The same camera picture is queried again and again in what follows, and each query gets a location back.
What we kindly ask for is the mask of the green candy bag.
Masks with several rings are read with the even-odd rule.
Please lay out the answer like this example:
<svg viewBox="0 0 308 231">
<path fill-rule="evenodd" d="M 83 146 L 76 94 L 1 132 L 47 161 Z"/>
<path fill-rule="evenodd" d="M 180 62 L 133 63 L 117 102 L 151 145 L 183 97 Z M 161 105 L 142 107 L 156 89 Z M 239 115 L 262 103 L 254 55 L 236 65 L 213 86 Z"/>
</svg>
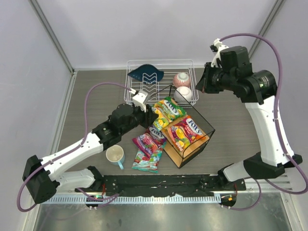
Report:
<svg viewBox="0 0 308 231">
<path fill-rule="evenodd" d="M 153 122 L 153 126 L 158 131 L 161 131 L 176 119 L 184 117 L 187 114 L 181 106 L 173 102 L 171 97 L 165 97 L 155 103 L 152 111 L 158 115 L 157 119 Z"/>
</svg>

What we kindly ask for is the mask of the purple berries candy bag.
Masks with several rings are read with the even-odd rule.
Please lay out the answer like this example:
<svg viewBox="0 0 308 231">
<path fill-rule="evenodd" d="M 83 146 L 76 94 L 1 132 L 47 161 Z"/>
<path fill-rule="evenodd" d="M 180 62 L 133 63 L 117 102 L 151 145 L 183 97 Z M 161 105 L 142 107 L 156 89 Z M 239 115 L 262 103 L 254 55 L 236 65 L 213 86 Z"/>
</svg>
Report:
<svg viewBox="0 0 308 231">
<path fill-rule="evenodd" d="M 166 142 L 166 137 L 155 126 L 150 126 L 140 136 L 133 138 L 133 143 L 147 156 L 156 152 Z"/>
</svg>

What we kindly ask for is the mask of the orange fruits candy bag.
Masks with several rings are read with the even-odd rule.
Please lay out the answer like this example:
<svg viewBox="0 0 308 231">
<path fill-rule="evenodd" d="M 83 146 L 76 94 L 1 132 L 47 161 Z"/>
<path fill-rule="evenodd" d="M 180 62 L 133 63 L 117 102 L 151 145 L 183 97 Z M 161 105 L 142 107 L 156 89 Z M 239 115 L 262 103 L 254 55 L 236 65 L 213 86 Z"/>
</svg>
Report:
<svg viewBox="0 0 308 231">
<path fill-rule="evenodd" d="M 183 152 L 195 141 L 205 140 L 206 136 L 189 115 L 168 127 L 166 132 L 178 152 Z"/>
</svg>

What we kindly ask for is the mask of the wooden two-tier wire shelf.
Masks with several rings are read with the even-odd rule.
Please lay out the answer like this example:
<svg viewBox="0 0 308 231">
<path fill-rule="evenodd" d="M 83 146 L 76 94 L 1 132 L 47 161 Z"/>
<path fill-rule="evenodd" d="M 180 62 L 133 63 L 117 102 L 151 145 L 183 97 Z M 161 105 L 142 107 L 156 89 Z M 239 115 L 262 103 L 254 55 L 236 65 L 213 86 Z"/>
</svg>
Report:
<svg viewBox="0 0 308 231">
<path fill-rule="evenodd" d="M 175 101 L 174 97 L 171 97 L 171 99 L 173 100 L 173 102 L 179 105 L 180 102 Z M 189 147 L 187 147 L 183 152 L 178 152 L 177 148 L 173 145 L 170 137 L 168 136 L 166 129 L 180 122 L 186 116 L 176 119 L 174 122 L 170 123 L 166 128 L 161 130 L 163 135 L 167 138 L 167 144 L 165 145 L 164 150 L 166 154 L 169 156 L 169 158 L 173 161 L 173 163 L 178 168 L 183 167 L 189 161 L 195 158 L 199 153 L 201 153 L 215 132 L 215 129 L 213 128 L 213 126 L 208 123 L 208 121 L 200 114 L 200 112 L 198 112 L 194 108 L 194 106 L 182 107 L 182 108 L 186 111 L 187 113 L 186 116 L 191 116 L 191 118 L 195 121 L 197 126 L 202 130 L 202 132 L 206 136 L 205 136 L 205 140 L 195 141 Z"/>
</svg>

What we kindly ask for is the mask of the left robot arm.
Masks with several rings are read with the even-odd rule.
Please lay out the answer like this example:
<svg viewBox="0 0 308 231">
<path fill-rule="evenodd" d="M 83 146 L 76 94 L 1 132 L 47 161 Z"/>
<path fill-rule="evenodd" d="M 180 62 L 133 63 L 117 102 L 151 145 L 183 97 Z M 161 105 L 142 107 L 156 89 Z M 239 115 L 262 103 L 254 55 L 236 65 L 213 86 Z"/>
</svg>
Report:
<svg viewBox="0 0 308 231">
<path fill-rule="evenodd" d="M 52 198 L 59 189 L 74 188 L 98 189 L 102 176 L 94 167 L 79 172 L 69 172 L 69 180 L 64 173 L 84 159 L 101 153 L 116 145 L 122 136 L 138 126 L 149 127 L 157 119 L 150 105 L 144 108 L 120 104 L 108 119 L 76 143 L 44 158 L 36 155 L 26 161 L 22 176 L 23 188 L 27 188 L 35 204 Z"/>
</svg>

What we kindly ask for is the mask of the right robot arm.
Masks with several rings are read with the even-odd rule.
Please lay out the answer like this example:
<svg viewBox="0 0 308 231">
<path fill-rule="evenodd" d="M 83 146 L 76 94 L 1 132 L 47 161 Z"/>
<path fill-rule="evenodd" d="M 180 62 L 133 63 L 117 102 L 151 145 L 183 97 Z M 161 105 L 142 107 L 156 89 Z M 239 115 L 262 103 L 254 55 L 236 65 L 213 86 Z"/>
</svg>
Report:
<svg viewBox="0 0 308 231">
<path fill-rule="evenodd" d="M 256 180 L 275 179 L 302 157 L 287 148 L 284 154 L 275 126 L 274 100 L 277 84 L 268 70 L 253 72 L 246 47 L 211 45 L 215 53 L 213 61 L 205 69 L 196 89 L 203 93 L 218 94 L 224 90 L 233 92 L 248 110 L 260 144 L 260 152 L 238 163 L 222 168 L 218 175 L 225 184 L 243 178 Z"/>
</svg>

